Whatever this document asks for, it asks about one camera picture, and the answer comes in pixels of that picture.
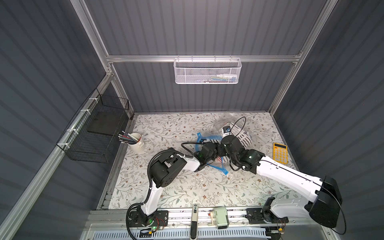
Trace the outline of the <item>clear vacuum bag blue zipper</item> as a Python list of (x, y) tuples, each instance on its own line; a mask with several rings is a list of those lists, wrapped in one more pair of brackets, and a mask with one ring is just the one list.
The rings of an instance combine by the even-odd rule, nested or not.
[(246, 123), (247, 118), (240, 117), (235, 122), (221, 124), (219, 136), (198, 139), (198, 148), (194, 155), (202, 163), (202, 167), (221, 159), (224, 168), (256, 174), (266, 155), (251, 148), (252, 138), (245, 130)]

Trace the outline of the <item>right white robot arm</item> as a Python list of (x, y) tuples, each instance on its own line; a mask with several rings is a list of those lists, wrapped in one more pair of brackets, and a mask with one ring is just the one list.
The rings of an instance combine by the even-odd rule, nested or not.
[(219, 152), (230, 159), (235, 170), (270, 178), (300, 194), (303, 199), (278, 201), (269, 197), (258, 216), (267, 223), (283, 222), (286, 218), (310, 217), (316, 223), (334, 230), (342, 210), (342, 196), (335, 179), (310, 176), (282, 165), (265, 154), (245, 149), (240, 140), (228, 135), (221, 141)]

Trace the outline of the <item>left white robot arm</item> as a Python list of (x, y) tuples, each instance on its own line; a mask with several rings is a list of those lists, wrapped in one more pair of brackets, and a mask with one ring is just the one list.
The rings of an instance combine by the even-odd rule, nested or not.
[(189, 153), (184, 154), (174, 148), (169, 148), (155, 154), (147, 167), (149, 189), (146, 198), (141, 203), (132, 204), (126, 214), (126, 221), (132, 211), (139, 216), (139, 223), (148, 226), (155, 218), (158, 203), (164, 188), (170, 185), (182, 171), (199, 172), (213, 163), (218, 157), (226, 155), (225, 149), (219, 143), (199, 143), (202, 149), (192, 152), (186, 145), (193, 142), (181, 143), (183, 149)]

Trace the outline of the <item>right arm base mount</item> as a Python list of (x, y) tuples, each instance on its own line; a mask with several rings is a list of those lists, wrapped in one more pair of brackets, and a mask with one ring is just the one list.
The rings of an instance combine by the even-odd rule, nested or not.
[(263, 208), (247, 208), (245, 218), (250, 224), (287, 224), (288, 217), (278, 218), (271, 211), (263, 211)]

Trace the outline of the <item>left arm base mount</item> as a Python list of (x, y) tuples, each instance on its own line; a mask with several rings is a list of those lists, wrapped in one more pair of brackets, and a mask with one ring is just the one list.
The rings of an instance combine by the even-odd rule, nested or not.
[(151, 215), (145, 215), (139, 210), (131, 211), (126, 215), (126, 221), (130, 228), (140, 227), (166, 227), (168, 225), (169, 211), (156, 211)]

